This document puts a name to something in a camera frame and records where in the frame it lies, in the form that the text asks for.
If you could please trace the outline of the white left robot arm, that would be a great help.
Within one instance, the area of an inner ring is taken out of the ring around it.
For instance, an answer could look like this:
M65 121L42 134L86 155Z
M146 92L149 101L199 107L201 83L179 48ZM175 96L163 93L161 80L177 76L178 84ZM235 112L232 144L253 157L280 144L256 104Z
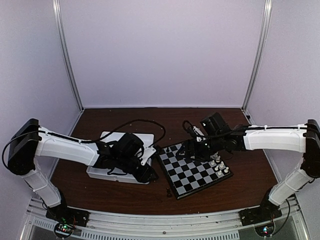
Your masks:
M45 203L49 213L61 222L72 218L61 190L41 172L36 157L53 157L87 166L89 177L121 183L148 184L159 177L151 167L154 135L104 131L96 140L62 135L28 120L5 146L8 160L2 163L13 174L21 176Z

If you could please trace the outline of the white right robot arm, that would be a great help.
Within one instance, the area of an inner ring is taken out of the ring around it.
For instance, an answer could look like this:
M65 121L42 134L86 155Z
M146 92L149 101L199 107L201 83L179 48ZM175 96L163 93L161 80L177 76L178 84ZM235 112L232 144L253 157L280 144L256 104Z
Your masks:
M219 151L244 152L262 150L268 157L288 157L292 170L270 188L256 210L259 220L268 220L291 195L320 177L320 125L315 119L287 126L238 124L231 128L220 113L200 121L201 128L188 120L182 128L190 135L184 144L188 157L204 160Z

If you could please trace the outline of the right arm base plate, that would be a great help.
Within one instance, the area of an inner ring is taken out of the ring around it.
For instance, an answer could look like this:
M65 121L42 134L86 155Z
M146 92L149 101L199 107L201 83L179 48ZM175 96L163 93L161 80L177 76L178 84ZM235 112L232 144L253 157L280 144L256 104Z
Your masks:
M238 212L242 226L268 222L282 216L279 209L263 208L261 206L246 208Z

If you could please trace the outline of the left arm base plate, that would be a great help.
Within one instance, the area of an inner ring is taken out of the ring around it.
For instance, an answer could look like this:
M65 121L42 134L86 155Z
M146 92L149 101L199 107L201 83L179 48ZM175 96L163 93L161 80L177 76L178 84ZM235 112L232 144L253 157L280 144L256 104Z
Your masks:
M55 220L62 224L72 226L86 227L89 220L90 213L86 210L75 208L53 210L49 208L46 211L45 217Z

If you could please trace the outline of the black king piece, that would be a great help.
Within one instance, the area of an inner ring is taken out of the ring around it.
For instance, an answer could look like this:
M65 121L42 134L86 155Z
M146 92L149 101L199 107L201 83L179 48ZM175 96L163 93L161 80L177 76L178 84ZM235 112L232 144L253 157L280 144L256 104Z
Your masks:
M166 196L168 198L171 198L172 197L172 193L171 193L171 189L170 188L166 188Z

